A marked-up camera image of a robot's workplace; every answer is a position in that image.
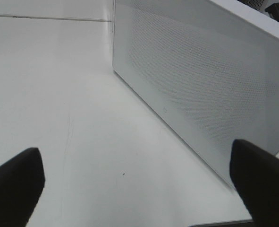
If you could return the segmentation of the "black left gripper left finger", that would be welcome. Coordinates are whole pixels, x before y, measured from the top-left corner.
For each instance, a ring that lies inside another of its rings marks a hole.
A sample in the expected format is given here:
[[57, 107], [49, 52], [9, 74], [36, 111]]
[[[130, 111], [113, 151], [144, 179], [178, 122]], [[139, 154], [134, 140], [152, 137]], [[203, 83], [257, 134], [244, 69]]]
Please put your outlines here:
[[0, 227], [25, 227], [44, 186], [38, 148], [28, 148], [0, 165]]

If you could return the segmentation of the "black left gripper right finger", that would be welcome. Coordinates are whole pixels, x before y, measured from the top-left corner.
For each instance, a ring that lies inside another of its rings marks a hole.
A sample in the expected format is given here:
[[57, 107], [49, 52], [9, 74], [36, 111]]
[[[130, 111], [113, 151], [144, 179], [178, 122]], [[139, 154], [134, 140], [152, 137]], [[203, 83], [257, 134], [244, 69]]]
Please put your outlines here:
[[257, 227], [279, 227], [279, 158], [246, 140], [232, 144], [229, 175]]

